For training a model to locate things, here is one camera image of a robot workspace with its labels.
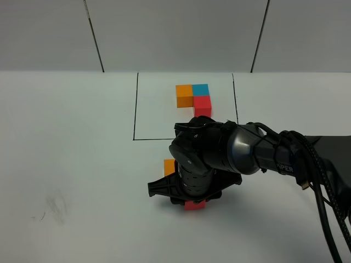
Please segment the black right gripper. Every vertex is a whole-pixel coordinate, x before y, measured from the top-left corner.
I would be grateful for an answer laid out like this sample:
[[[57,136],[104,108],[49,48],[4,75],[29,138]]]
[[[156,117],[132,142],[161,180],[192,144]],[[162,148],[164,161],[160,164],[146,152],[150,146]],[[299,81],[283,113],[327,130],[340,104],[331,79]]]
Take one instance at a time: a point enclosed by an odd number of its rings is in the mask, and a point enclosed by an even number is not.
[[[150,197],[166,196],[172,204],[179,205],[184,205],[186,201],[209,202],[221,198],[226,188],[242,183],[241,175],[230,171],[211,169],[198,175],[187,171],[176,161],[175,169],[175,173],[148,183]]]

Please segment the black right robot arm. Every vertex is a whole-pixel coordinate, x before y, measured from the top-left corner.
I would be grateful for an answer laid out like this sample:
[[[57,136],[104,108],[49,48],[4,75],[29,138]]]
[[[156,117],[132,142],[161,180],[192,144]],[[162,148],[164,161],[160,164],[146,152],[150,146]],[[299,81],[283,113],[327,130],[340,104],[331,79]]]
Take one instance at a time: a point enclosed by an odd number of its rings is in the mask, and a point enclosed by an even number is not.
[[[176,123],[169,151],[175,171],[148,183],[150,196],[162,195],[173,202],[209,201],[243,175],[272,170],[292,176],[300,186],[312,181],[314,164],[307,155],[316,152],[326,170],[332,193],[341,209],[350,207],[350,137],[300,136],[276,133],[261,123],[239,125],[195,117]]]

